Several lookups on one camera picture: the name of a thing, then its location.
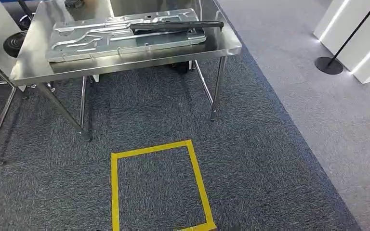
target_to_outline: stamped metal sheet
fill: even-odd
[[[130,29],[130,25],[136,23],[189,21],[199,21],[193,9],[56,23],[50,36],[46,59],[49,62],[64,62],[204,42],[206,36],[202,29],[140,35],[135,35]]]

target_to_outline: yellow tape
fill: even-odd
[[[209,206],[208,195],[206,194],[205,186],[203,185],[202,174],[200,173],[198,160],[197,160],[197,156],[195,155],[195,150],[194,150],[194,146],[192,145],[192,141],[187,140],[186,146],[188,147],[189,157],[191,158],[192,168],[194,169],[195,178],[197,180],[199,195],[202,201],[203,211],[205,212],[206,223],[213,225],[213,228],[211,229],[216,229],[216,226],[213,222],[211,207]]]
[[[111,155],[111,222],[113,224],[113,230],[120,230],[119,220],[119,181],[118,181],[118,170],[117,170],[117,157]]]
[[[112,154],[117,155],[117,158],[120,159],[120,158],[135,156],[135,155],[163,151],[163,150],[172,149],[172,148],[179,148],[182,146],[186,146],[187,144],[186,142],[187,141],[179,141],[175,143],[168,143],[168,144],[158,145],[158,146],[149,147],[149,148],[141,148],[141,149],[126,151],[122,153],[112,153]]]
[[[118,171],[117,171],[117,160],[120,158],[141,155],[146,153],[153,153],[158,151],[163,151],[167,149],[179,148],[179,147],[187,147],[189,157],[191,159],[192,168],[194,170],[195,179],[197,181],[198,190],[200,199],[202,201],[203,211],[205,213],[205,220],[206,223],[196,225],[193,227],[185,228],[184,231],[194,231],[194,230],[201,230],[201,231],[208,231],[216,229],[216,225],[213,222],[213,216],[211,207],[209,206],[208,196],[205,191],[205,186],[203,185],[202,175],[200,173],[198,160],[195,155],[194,147],[192,145],[191,140],[187,141],[180,141],[174,143],[163,144],[159,146],[149,147],[149,148],[142,148],[136,149],[131,151],[126,151],[122,153],[112,153],[111,154],[111,190],[112,190],[112,225],[114,231],[119,231],[119,187],[118,187]]]

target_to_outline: gray carpet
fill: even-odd
[[[218,1],[357,222],[370,230],[370,83],[314,66],[332,57],[312,35],[332,1]]]
[[[218,60],[200,65],[211,88]],[[56,86],[75,116],[80,85],[74,79]],[[87,101],[90,143],[38,92],[15,98],[0,135],[0,157],[8,162],[0,167],[0,230],[109,230],[110,153],[187,139],[218,228],[359,229],[245,50],[228,60],[214,123],[196,72],[179,75],[166,66],[102,75]],[[190,166],[181,149],[120,161],[121,228],[203,221]]]

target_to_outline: table top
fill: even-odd
[[[10,80],[16,86],[77,78],[148,66],[236,55],[241,43],[214,0],[84,0],[79,9],[67,9],[65,0],[39,3]],[[193,8],[200,20],[225,23],[222,31],[206,28],[206,41],[192,46],[49,63],[46,51],[56,22],[107,18],[128,14]]]

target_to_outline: white display stand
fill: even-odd
[[[370,0],[334,0],[314,35],[335,54],[370,10]],[[370,16],[338,55],[361,83],[370,82]]]

